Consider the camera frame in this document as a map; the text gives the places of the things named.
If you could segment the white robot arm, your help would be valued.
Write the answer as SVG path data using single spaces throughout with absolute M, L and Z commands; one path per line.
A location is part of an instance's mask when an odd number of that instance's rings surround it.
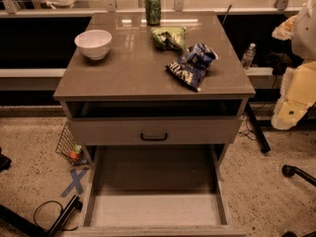
M 272 36 L 291 40 L 291 51 L 303 59 L 296 68 L 285 69 L 272 117 L 274 128 L 287 130 L 316 104 L 316 0 L 308 0 L 297 15 L 275 28 Z

